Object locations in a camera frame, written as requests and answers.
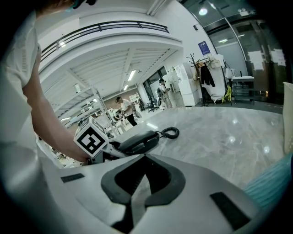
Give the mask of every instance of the yellow object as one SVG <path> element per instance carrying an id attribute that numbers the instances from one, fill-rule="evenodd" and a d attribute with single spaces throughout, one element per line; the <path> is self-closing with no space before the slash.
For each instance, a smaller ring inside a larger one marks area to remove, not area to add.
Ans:
<path id="1" fill-rule="evenodd" d="M 222 104 L 225 102 L 225 98 L 228 97 L 228 101 L 231 101 L 231 95 L 232 95 L 232 89 L 230 86 L 227 87 L 226 89 L 227 92 L 226 94 L 222 97 Z"/>

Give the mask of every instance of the hair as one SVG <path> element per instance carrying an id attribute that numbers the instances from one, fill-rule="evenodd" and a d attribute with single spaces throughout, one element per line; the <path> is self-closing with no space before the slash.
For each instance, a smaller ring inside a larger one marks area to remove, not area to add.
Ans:
<path id="1" fill-rule="evenodd" d="M 116 97 L 116 102 L 118 102 L 120 98 L 121 98 L 120 96 Z"/>

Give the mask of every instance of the black pants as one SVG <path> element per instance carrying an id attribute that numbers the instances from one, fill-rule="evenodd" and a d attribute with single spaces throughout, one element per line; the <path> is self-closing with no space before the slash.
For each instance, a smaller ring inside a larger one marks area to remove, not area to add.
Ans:
<path id="1" fill-rule="evenodd" d="M 135 120 L 134 120 L 134 116 L 133 116 L 133 114 L 131 114 L 131 115 L 129 115 L 129 116 L 126 116 L 126 118 L 127 118 L 128 122 L 129 122 L 132 126 L 137 125 L 137 122 L 135 122 Z"/>

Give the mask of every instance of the blue sign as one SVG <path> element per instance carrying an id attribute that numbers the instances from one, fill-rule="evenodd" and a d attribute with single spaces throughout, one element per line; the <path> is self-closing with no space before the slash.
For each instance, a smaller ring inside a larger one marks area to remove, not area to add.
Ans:
<path id="1" fill-rule="evenodd" d="M 201 49 L 201 53 L 202 55 L 205 55 L 207 53 L 210 53 L 210 49 L 208 48 L 207 44 L 206 44 L 206 41 L 203 41 L 201 43 L 198 43 L 198 46 L 200 47 Z"/>

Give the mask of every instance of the light blue fabric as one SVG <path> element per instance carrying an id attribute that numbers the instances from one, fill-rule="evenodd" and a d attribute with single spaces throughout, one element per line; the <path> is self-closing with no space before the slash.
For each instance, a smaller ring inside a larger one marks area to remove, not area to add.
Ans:
<path id="1" fill-rule="evenodd" d="M 289 154 L 252 180 L 244 191 L 255 200 L 260 207 L 276 205 L 288 184 L 292 180 L 291 160 Z"/>
<path id="2" fill-rule="evenodd" d="M 73 4 L 70 8 L 66 9 L 65 11 L 66 11 L 66 12 L 71 12 L 72 9 L 73 9 L 73 7 L 76 7 L 76 6 L 77 6 L 78 2 L 79 2 L 79 0 L 75 0 L 75 1 L 74 1 L 74 4 Z"/>

